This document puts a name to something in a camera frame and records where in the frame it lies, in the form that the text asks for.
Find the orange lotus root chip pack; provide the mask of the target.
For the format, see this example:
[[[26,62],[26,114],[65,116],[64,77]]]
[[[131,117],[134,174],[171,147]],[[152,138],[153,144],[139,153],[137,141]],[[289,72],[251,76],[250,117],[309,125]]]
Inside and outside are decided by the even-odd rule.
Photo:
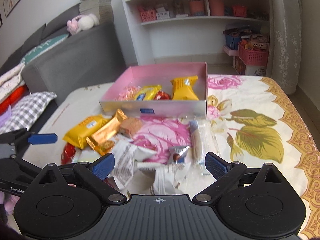
[[[110,153],[112,148],[115,146],[115,142],[112,140],[107,140],[105,142],[102,142],[98,145],[93,146],[93,150],[95,152],[99,153],[101,156],[106,155],[107,153]]]

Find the large yellow snack pack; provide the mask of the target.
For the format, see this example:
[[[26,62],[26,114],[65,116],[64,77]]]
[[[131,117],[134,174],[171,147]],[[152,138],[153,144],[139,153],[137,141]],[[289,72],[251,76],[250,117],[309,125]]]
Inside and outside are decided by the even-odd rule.
[[[109,119],[102,115],[93,115],[82,120],[79,124],[71,128],[63,137],[63,140],[81,150],[87,147],[86,138],[101,129],[107,124]]]

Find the small silver foil snack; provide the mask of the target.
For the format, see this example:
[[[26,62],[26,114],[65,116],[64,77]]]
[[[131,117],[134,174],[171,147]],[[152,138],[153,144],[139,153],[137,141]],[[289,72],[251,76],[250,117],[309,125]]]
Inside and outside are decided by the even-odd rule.
[[[187,146],[173,146],[169,148],[170,157],[168,163],[185,163],[185,158],[190,150],[190,145]]]

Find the red folded blanket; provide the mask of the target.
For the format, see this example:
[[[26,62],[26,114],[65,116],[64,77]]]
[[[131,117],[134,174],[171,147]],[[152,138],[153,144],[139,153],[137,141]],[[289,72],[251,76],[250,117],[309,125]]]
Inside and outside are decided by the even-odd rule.
[[[26,85],[16,88],[3,102],[0,104],[0,114],[3,114],[11,105],[19,101],[28,91]]]

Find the white silver crumpled snack bag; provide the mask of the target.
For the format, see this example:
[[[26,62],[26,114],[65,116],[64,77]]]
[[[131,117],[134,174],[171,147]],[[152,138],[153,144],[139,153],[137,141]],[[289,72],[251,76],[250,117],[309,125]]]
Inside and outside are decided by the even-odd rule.
[[[116,142],[111,153],[115,159],[110,177],[118,189],[125,189],[137,171],[153,172],[154,182],[150,188],[153,195],[183,194],[179,189],[190,168],[190,164],[170,162],[168,164],[145,162],[144,159],[156,152],[134,145],[126,140]]]

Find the floral tablecloth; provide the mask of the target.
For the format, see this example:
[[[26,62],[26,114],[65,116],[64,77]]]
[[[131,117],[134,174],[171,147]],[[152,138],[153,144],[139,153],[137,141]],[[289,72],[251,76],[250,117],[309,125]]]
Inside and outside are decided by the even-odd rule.
[[[145,162],[168,164],[169,148],[190,145],[190,168],[183,194],[153,195],[153,172],[137,171],[117,188],[111,173],[105,183],[122,193],[124,204],[103,204],[76,185],[74,165],[62,165],[62,137],[87,116],[107,115],[99,100],[114,84],[81,88],[62,104],[40,134],[57,142],[20,145],[16,154],[43,169],[68,167],[73,195],[17,195],[14,217],[28,239],[307,239],[319,236],[319,150],[300,114],[271,78],[208,75],[207,115],[193,118],[135,116],[144,121],[134,145],[156,153]],[[220,158],[241,162],[246,172],[235,189],[215,203],[193,197],[216,182],[193,163],[189,122],[209,120]]]

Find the floral folded quilt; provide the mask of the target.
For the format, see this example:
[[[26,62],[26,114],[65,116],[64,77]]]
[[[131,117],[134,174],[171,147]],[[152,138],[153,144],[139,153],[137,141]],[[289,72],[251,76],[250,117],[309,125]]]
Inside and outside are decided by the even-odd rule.
[[[20,63],[1,76],[0,100],[3,102],[14,90],[25,84],[21,72],[25,68],[24,63]]]

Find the pink snack pack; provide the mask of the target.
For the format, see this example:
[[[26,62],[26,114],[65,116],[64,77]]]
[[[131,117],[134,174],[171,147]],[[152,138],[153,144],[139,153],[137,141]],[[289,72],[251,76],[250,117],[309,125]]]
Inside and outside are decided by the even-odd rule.
[[[115,98],[116,101],[133,101],[141,90],[140,86],[126,86]]]

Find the small yellow blue snack pack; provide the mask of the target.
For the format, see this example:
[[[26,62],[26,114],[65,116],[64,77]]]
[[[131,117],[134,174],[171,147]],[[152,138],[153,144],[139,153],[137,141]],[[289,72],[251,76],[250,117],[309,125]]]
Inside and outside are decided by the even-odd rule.
[[[161,85],[144,86],[135,96],[135,101],[153,100],[156,94],[161,90]]]

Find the grey sofa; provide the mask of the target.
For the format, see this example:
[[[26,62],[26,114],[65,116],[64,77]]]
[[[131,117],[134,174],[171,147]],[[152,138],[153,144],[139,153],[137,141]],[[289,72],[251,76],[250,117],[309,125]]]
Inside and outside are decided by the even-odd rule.
[[[1,66],[4,75],[23,57],[49,39],[66,35],[67,21],[79,14],[79,5],[67,9],[41,26]],[[115,81],[126,69],[113,23],[70,35],[33,61],[26,63],[22,79],[30,92],[54,92],[60,105],[74,90]]]

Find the pink plastic basket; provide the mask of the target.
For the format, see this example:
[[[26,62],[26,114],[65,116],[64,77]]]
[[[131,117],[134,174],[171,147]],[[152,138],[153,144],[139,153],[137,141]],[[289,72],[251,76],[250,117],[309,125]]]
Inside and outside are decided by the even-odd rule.
[[[239,57],[246,65],[266,67],[268,62],[268,51],[247,50],[238,43]]]

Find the blue storage bin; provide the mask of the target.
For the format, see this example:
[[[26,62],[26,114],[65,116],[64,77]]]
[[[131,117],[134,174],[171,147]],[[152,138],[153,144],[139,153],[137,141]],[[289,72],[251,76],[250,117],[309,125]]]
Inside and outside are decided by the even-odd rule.
[[[242,41],[241,37],[234,37],[231,35],[225,35],[226,46],[231,50],[238,50],[238,43]]]

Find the stack of books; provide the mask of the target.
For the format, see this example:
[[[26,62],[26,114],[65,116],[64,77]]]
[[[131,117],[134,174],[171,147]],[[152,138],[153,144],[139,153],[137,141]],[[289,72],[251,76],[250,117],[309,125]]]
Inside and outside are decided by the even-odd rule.
[[[95,15],[100,23],[114,22],[112,0],[80,0],[81,15]]]

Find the white bookshelf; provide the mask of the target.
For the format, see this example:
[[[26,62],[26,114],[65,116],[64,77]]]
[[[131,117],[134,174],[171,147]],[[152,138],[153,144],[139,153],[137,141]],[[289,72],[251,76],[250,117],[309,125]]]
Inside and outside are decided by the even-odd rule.
[[[268,26],[267,20],[214,16],[209,0],[121,0],[139,65],[206,61],[227,63],[223,31],[232,26]],[[223,0],[268,11],[268,0]],[[157,20],[142,22],[138,7],[153,7]]]

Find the lace curtain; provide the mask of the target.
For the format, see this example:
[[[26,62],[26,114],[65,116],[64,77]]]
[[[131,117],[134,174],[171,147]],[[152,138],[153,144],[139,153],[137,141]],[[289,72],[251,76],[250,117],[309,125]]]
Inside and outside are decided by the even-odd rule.
[[[286,94],[296,91],[302,54],[302,0],[269,0],[270,48],[266,76]]]

